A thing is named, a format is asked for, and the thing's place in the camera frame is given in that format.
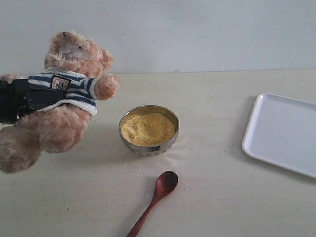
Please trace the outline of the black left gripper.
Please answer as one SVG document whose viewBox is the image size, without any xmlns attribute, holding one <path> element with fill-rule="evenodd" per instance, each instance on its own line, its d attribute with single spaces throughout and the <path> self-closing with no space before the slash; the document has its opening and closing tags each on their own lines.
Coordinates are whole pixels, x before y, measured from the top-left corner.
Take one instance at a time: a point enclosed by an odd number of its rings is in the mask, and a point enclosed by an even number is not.
<svg viewBox="0 0 316 237">
<path fill-rule="evenodd" d="M 13 124 L 21 116 L 46 108 L 66 98 L 62 90 L 30 90 L 27 79 L 0 81 L 0 123 Z"/>
</svg>

